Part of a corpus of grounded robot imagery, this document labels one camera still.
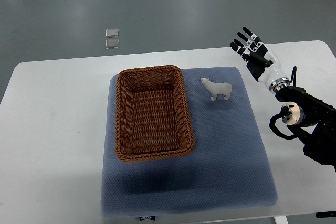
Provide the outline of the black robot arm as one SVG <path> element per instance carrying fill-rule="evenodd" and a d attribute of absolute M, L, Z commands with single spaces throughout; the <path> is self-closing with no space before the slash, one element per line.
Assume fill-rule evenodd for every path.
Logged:
<path fill-rule="evenodd" d="M 296 86 L 297 67 L 294 66 L 290 82 L 292 86 L 275 88 L 275 97 L 283 106 L 271 117 L 269 127 L 285 140 L 298 138 L 303 144 L 305 156 L 335 167 L 335 107 L 308 94 Z"/>

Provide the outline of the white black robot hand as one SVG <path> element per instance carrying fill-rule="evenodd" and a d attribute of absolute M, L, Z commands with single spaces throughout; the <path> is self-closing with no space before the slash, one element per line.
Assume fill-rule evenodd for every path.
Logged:
<path fill-rule="evenodd" d="M 289 85 L 289 78 L 282 72 L 281 63 L 273 50 L 247 27 L 237 35 L 241 40 L 234 39 L 231 49 L 246 62 L 252 77 L 262 83 L 271 93 Z"/>

